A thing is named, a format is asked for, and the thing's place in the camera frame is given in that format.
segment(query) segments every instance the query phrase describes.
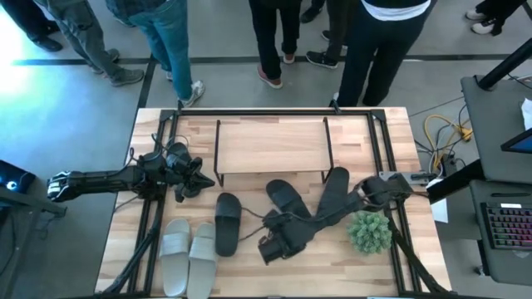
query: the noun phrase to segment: blue jeans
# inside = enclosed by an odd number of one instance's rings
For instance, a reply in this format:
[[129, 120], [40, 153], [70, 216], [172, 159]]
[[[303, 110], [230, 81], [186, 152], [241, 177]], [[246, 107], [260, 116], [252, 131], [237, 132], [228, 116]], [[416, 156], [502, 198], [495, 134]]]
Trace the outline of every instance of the blue jeans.
[[129, 20], [146, 34], [152, 54], [162, 69], [172, 72], [177, 96], [188, 100], [192, 96], [192, 78], [187, 0], [169, 0], [156, 10], [137, 13]]

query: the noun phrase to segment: white shirt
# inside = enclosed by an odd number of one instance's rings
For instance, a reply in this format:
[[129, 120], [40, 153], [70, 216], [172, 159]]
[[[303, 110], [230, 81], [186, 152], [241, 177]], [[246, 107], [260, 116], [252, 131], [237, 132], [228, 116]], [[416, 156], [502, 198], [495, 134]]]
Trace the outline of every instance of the white shirt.
[[362, 0], [362, 4], [366, 8], [367, 12], [379, 21], [404, 21], [424, 13], [431, 5], [431, 0], [427, 0], [425, 3], [416, 5], [415, 7], [407, 8], [383, 8], [376, 7], [365, 0]]

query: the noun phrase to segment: person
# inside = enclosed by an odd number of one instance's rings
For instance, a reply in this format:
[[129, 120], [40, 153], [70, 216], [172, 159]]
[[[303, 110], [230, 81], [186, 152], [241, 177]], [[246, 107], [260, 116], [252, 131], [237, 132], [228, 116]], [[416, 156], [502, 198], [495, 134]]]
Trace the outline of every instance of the person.
[[465, 17], [472, 21], [481, 21], [471, 26], [474, 33], [491, 33], [497, 36], [502, 33], [506, 19], [525, 2], [526, 0], [485, 0], [466, 12]]
[[9, 17], [21, 28], [37, 47], [49, 52], [60, 51], [63, 46], [48, 37], [58, 32], [54, 21], [44, 16], [41, 8], [33, 0], [0, 0]]
[[329, 30], [322, 37], [329, 42], [326, 51], [308, 51], [307, 60], [315, 66], [336, 69], [342, 49], [347, 49], [347, 29], [352, 26], [357, 0], [328, 0]]
[[106, 73], [113, 86], [136, 83], [142, 70], [127, 70], [114, 63], [120, 53], [106, 51], [103, 31], [87, 0], [35, 0], [56, 19], [57, 25], [74, 51], [83, 57], [95, 74]]
[[348, 39], [342, 84], [334, 99], [339, 106], [357, 105], [372, 61], [362, 103], [376, 106], [386, 98], [399, 66], [421, 34], [431, 0], [361, 0], [361, 3]]
[[194, 104], [205, 92], [202, 81], [192, 82], [186, 0], [107, 0], [107, 7], [143, 31], [155, 59], [173, 81], [183, 106]]
[[298, 49], [301, 0], [249, 0], [249, 6], [259, 47], [259, 78], [274, 89], [282, 88], [281, 61], [275, 48], [277, 9], [283, 24], [283, 62], [293, 64]]
[[312, 22], [322, 12], [323, 5], [325, 5], [325, 0], [313, 0], [310, 7], [301, 15], [301, 23]]

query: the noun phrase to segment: monitor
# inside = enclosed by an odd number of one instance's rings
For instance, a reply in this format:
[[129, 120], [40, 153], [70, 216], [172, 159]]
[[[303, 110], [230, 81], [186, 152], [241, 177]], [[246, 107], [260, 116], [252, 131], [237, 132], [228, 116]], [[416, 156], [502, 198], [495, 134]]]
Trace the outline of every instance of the monitor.
[[503, 151], [532, 154], [532, 129], [525, 131], [500, 146]]

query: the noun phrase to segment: jeans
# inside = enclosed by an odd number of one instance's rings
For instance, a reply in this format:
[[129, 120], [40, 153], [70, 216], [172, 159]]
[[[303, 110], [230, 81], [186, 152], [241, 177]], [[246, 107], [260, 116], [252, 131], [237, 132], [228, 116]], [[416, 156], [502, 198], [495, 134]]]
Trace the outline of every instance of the jeans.
[[343, 43], [346, 41], [348, 30], [352, 27], [355, 17], [356, 0], [328, 0], [329, 14], [329, 47], [325, 55], [334, 61], [340, 60]]
[[50, 22], [33, 0], [0, 0], [9, 17], [35, 42], [48, 35]]
[[188, 100], [192, 96], [192, 77], [187, 0], [169, 0], [153, 11], [137, 13], [129, 19], [148, 38], [153, 56], [162, 69], [172, 72], [177, 96]]
[[372, 17], [363, 5], [356, 11], [337, 103], [357, 105], [373, 61], [362, 102], [376, 106], [388, 95], [399, 66], [421, 34], [429, 11], [408, 20], [385, 22]]
[[[260, 0], [249, 0], [249, 6], [259, 46], [260, 65], [268, 79], [276, 80], [281, 77], [281, 60], [275, 48], [277, 9], [264, 6]], [[279, 9], [283, 24], [282, 50], [285, 54], [294, 54], [298, 49], [300, 9], [301, 5]]]
[[54, 7], [50, 13], [74, 51], [89, 66], [103, 70], [111, 79], [118, 76], [122, 68], [107, 53], [103, 31], [88, 1]]

